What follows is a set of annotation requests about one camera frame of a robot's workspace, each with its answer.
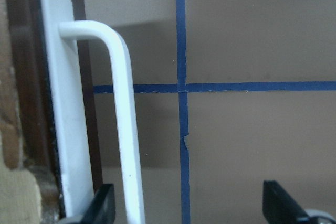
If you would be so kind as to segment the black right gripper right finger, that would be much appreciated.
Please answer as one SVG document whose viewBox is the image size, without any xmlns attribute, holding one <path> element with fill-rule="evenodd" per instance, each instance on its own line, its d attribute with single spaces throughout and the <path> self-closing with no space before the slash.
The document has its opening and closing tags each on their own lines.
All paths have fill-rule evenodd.
<svg viewBox="0 0 336 224">
<path fill-rule="evenodd" d="M 268 223 L 335 223 L 335 217 L 316 209 L 303 209 L 275 180 L 263 182 L 262 210 Z"/>
</svg>

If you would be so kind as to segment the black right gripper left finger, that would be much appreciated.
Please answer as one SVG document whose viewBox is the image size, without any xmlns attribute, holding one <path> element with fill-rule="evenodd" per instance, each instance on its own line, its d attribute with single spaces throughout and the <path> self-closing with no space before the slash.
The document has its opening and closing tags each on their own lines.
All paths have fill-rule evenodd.
<svg viewBox="0 0 336 224">
<path fill-rule="evenodd" d="M 114 184 L 103 184 L 83 215 L 64 218 L 59 223 L 113 224 L 115 216 Z"/>
</svg>

